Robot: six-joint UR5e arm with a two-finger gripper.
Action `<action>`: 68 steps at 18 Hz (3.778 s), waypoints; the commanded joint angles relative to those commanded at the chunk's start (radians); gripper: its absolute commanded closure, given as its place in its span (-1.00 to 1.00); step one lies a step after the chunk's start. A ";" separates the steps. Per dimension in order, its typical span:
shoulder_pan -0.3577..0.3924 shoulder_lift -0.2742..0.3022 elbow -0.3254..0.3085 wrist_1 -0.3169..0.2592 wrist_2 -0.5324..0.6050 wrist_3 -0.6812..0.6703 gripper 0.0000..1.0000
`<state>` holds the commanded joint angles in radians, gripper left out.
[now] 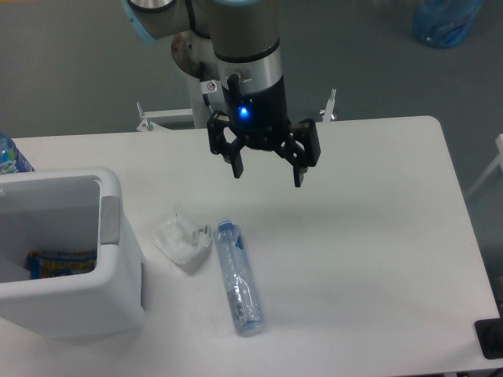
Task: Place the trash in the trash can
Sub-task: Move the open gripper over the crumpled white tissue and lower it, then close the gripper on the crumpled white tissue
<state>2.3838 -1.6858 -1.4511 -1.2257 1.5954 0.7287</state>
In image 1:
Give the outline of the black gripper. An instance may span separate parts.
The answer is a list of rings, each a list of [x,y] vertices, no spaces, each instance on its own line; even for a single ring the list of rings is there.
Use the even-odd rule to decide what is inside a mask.
[[[215,110],[207,121],[210,151],[222,155],[232,167],[233,176],[240,178],[244,171],[240,151],[244,146],[275,150],[292,165],[294,185],[300,188],[304,174],[317,165],[321,155],[316,122],[304,119],[290,123],[284,79],[254,93],[244,93],[240,85],[237,74],[229,76],[223,88],[227,114]],[[232,142],[226,140],[226,129],[235,135]]]

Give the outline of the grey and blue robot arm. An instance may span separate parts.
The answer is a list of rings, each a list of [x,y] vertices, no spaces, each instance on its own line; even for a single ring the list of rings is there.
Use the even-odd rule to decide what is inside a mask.
[[[209,148],[243,172],[242,148],[275,152],[293,169],[296,186],[321,154],[316,123],[288,118],[280,35],[273,1],[125,1],[143,40],[187,33],[189,60],[201,82],[220,86],[223,106],[207,102]]]

